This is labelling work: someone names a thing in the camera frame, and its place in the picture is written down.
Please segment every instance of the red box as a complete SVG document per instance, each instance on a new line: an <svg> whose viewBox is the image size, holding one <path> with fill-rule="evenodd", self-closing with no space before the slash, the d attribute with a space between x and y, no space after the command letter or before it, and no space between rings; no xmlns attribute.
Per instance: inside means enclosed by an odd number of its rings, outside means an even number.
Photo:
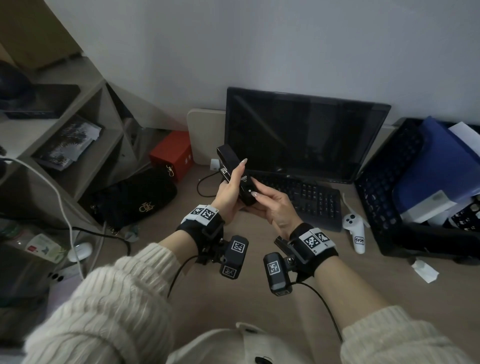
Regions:
<svg viewBox="0 0 480 364"><path fill-rule="evenodd" d="M153 165L163 165L175 182L180 182L193 165L188 132L172 131L150 152Z"/></svg>

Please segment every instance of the black plastic basket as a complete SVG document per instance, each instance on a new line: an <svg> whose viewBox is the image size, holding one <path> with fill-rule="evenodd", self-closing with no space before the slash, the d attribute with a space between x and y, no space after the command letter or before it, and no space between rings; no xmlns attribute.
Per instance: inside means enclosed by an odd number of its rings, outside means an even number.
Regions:
<svg viewBox="0 0 480 364"><path fill-rule="evenodd" d="M355 181L375 240L381 253L387 256L422 255L480 264L480 233L403 224L395 208L393 187L423 147L423 137L418 130L421 122L420 119L406 119Z"/></svg>

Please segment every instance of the person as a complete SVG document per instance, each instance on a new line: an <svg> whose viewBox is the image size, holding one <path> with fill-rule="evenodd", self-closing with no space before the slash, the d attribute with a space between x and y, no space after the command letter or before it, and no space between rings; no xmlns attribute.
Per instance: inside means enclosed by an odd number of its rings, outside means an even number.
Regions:
<svg viewBox="0 0 480 364"><path fill-rule="evenodd" d="M211 203L226 223L244 207L238 193L245 163L233 171L230 183L220 185ZM288 197L254 183L257 203L247 210L288 239L302 224ZM281 339L243 325L209 331L172 352L167 294L180 265L196 254L194 238L178 230L135 256L95 269L69 301L28 337L24 363L312 362ZM472 362L430 323L415 321L401 307L392 306L337 254L318 265L314 279L343 329L343 363Z"/></svg>

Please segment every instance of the hand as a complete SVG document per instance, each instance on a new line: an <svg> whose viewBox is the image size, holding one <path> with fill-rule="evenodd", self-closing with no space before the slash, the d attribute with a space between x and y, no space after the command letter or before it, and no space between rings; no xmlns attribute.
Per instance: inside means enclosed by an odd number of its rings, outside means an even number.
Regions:
<svg viewBox="0 0 480 364"><path fill-rule="evenodd" d="M225 225L231 223L237 211L245 207L239 200L240 178L245 171L245 163L246 158L232 171L230 183L223 181L220 184L215 200L210 204L218 209L220 216L225 220Z"/></svg>
<svg viewBox="0 0 480 364"><path fill-rule="evenodd" d="M260 193L252 192L257 203L246 207L247 211L266 219L283 239L289 240L290 234L302 223L290 199L286 194L265 186L255 178L252 181Z"/></svg>

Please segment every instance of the white power adapter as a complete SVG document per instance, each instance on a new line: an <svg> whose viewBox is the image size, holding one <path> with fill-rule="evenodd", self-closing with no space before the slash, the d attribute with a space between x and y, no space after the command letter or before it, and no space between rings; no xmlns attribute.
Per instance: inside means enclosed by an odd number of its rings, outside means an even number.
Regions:
<svg viewBox="0 0 480 364"><path fill-rule="evenodd" d="M210 170L219 170L220 169L220 160L211 159L210 160Z"/></svg>

